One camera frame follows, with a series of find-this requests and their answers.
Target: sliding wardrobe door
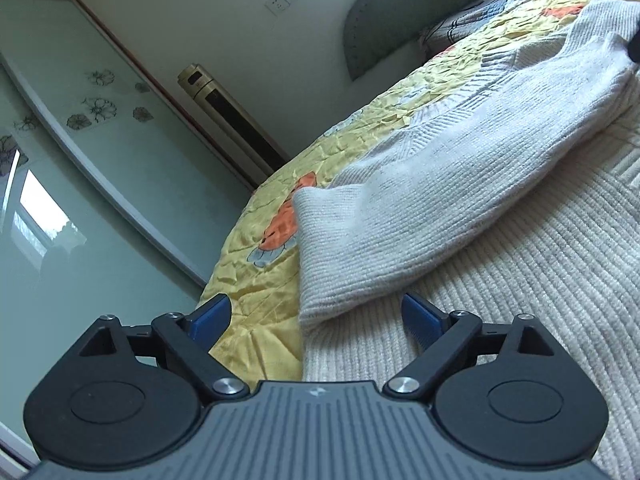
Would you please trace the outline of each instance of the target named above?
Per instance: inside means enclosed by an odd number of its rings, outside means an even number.
[[[203,285],[250,190],[73,0],[0,0],[0,52]],[[184,60],[166,60],[178,73]]]
[[[27,395],[100,314],[148,324],[200,295],[71,163],[1,66],[0,291],[0,420],[24,439]]]

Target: white wall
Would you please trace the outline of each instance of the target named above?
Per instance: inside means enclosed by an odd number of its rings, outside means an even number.
[[[205,66],[290,155],[420,63],[415,42],[351,82],[342,26],[355,0],[298,0],[273,16],[266,0],[83,0],[175,98],[215,124],[176,77]]]

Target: gold tower air conditioner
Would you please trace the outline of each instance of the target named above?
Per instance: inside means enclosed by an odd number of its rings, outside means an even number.
[[[190,64],[178,84],[266,174],[289,160],[258,123],[201,65]]]

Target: silver bolt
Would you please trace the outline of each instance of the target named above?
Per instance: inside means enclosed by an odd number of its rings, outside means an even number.
[[[420,383],[413,377],[395,377],[387,384],[389,388],[397,394],[412,394],[420,388]]]
[[[244,389],[244,383],[235,377],[223,377],[213,383],[213,389],[221,395],[233,395]]]

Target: yellow bedspread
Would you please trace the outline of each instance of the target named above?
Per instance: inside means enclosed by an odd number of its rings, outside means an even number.
[[[589,0],[526,0],[492,19],[328,130],[252,196],[231,231],[202,302],[223,292],[231,326],[211,354],[252,387],[258,380],[299,380],[298,248],[290,202],[301,186],[326,186],[347,164],[421,106],[455,91],[495,48],[544,36],[575,19]]]

